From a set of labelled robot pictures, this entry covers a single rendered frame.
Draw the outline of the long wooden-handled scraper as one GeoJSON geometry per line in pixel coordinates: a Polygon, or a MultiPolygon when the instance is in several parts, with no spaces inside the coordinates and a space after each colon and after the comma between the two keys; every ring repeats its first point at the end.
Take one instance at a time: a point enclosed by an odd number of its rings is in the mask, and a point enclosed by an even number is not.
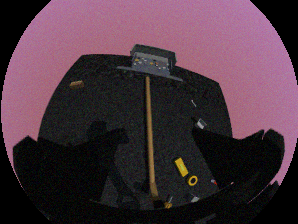
{"type": "Polygon", "coordinates": [[[158,80],[160,76],[141,75],[136,73],[136,79],[145,79],[145,100],[146,100],[146,143],[148,143],[148,175],[149,175],[149,197],[152,200],[154,209],[165,209],[164,201],[158,196],[157,186],[154,184],[154,157],[152,137],[152,113],[150,113],[150,89],[149,80],[158,80]]]}

